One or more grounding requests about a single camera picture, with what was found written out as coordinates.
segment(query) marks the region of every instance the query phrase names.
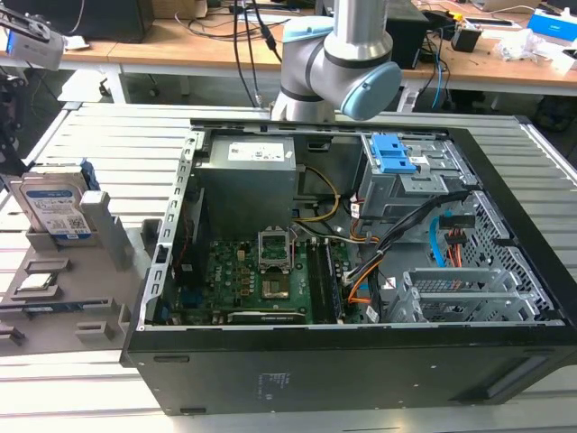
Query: slatted table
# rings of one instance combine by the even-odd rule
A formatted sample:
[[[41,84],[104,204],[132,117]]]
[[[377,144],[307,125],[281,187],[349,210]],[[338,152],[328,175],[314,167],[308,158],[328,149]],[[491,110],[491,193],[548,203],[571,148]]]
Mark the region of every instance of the slatted table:
[[[68,105],[42,137],[29,161],[88,157],[96,168],[101,187],[112,198],[111,211],[121,217],[124,226],[139,226],[144,218],[161,217],[164,213],[189,119],[225,118],[230,110],[199,106]],[[246,119],[267,117],[266,112],[250,108],[234,108],[234,112]],[[380,115],[376,120],[467,128],[573,278],[577,277],[577,173],[533,126],[505,116],[393,113]],[[15,201],[0,193],[0,296],[7,290],[28,248],[23,234],[28,225]],[[58,426],[59,431],[78,431],[86,429],[81,416],[87,413],[99,415],[90,420],[95,431],[107,428],[119,431],[119,426],[134,428],[139,423],[145,431],[162,428],[202,432],[334,432],[356,428],[425,432],[514,427],[552,431],[546,426],[577,426],[575,367],[552,374],[512,402],[494,408],[354,411],[336,412],[330,417],[309,413],[168,419],[161,414],[138,373],[117,364],[118,355],[111,351],[0,358],[0,431],[22,427],[29,431],[35,423],[44,430]],[[65,419],[54,418],[54,413],[68,415]],[[34,415],[35,421],[26,416],[12,417],[15,414]]]

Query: label sticker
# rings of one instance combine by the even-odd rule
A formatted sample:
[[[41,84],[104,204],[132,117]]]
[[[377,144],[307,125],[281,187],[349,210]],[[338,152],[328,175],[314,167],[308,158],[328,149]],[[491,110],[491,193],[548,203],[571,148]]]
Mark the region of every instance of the label sticker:
[[[374,310],[373,307],[368,306],[367,307],[367,318],[369,318],[369,320],[372,323],[377,323],[377,320],[379,319],[379,314],[377,314],[377,312]]]
[[[429,165],[426,156],[410,156],[408,160],[414,165]]]
[[[282,143],[231,143],[228,161],[284,162],[284,146]]]
[[[287,389],[290,383],[290,373],[262,373],[257,380],[257,398],[273,400],[274,397]]]
[[[393,290],[397,288],[397,279],[395,277],[388,277],[385,283],[380,286],[383,290]]]
[[[53,309],[52,307],[28,307],[25,311],[29,313],[50,313]]]
[[[75,207],[72,191],[27,191],[28,203],[48,233],[59,239],[87,239],[92,232]]]

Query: desk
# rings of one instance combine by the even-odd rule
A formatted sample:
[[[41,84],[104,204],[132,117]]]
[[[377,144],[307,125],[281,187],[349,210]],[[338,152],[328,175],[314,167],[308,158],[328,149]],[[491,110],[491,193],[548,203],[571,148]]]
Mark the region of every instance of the desk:
[[[57,161],[89,150],[86,156],[95,165],[96,177],[112,197],[111,209],[124,226],[137,226],[145,217],[161,216],[168,205],[189,118],[217,119],[225,109],[83,104],[60,113],[31,158]],[[253,119],[267,118],[264,110],[235,110]],[[511,116],[387,113],[375,120],[468,129],[549,244],[577,274],[577,192],[571,191],[577,173],[535,128]],[[0,296],[28,247],[23,236],[28,225],[15,202],[7,200],[0,209]],[[60,432],[551,432],[577,426],[575,366],[551,374],[500,406],[167,418],[138,372],[122,369],[118,359],[119,351],[0,357],[0,431],[32,431],[33,425]]]
[[[97,70],[108,78],[111,91],[114,92],[114,101],[126,102],[128,100],[128,92],[122,82],[120,65],[114,65],[108,61],[108,54],[110,54],[115,45],[116,42],[114,41],[91,41],[90,48],[87,50],[65,51],[60,63],[60,69]],[[0,32],[0,47],[5,46],[6,35],[4,32]],[[8,57],[4,49],[0,50],[0,66],[18,69],[29,68],[27,62]]]
[[[460,8],[451,6],[455,11]],[[471,5],[465,5],[470,14],[479,15]],[[514,21],[528,19],[523,14],[500,14],[499,17]],[[233,32],[230,16],[212,16],[204,23],[224,24],[206,28],[208,32],[227,34]],[[282,26],[274,27],[277,41],[282,37]],[[92,41],[86,51],[67,52],[62,61],[63,69],[97,69],[106,74],[115,102],[129,102],[124,84],[124,73],[168,74],[176,76],[237,77],[233,44],[196,36],[174,20],[156,20],[141,44]],[[548,61],[538,58],[506,62],[492,50],[497,42],[480,38],[473,53],[456,52],[449,42],[443,45],[442,59],[451,70],[448,88],[536,95],[577,96],[577,71],[561,75],[551,68]],[[280,65],[263,40],[253,44],[255,67],[261,78],[279,79]],[[250,76],[250,58],[246,42],[239,43],[239,57],[245,76]],[[0,65],[26,67],[25,62],[0,53]],[[398,111],[412,111],[415,99],[432,73],[432,65],[419,64],[414,70],[405,70],[404,91]]]

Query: ram slot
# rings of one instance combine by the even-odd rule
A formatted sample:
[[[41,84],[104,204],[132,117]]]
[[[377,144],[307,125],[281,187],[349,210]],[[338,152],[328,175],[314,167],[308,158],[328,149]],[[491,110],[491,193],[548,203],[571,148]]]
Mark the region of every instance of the ram slot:
[[[336,323],[340,302],[328,244],[307,243],[308,284],[315,323]]]

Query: blue cable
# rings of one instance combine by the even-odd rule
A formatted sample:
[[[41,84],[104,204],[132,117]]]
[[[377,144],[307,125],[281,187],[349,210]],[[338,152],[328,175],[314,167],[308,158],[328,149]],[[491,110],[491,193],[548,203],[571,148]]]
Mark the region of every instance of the blue cable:
[[[431,220],[431,225],[429,226],[429,243],[431,244],[431,249],[433,250],[433,256],[435,257],[436,264],[439,268],[444,268],[444,259],[441,254],[441,249],[439,248],[439,243],[436,241],[436,228],[439,224],[439,217],[436,216]]]
[[[441,84],[443,83],[443,70],[441,69],[441,46],[443,43],[443,29],[439,30],[441,31],[441,42],[439,42],[439,48],[436,51],[436,67],[439,72],[439,79],[436,85],[435,100],[433,101],[431,108],[436,107],[436,103],[439,100],[439,96],[441,95]]]

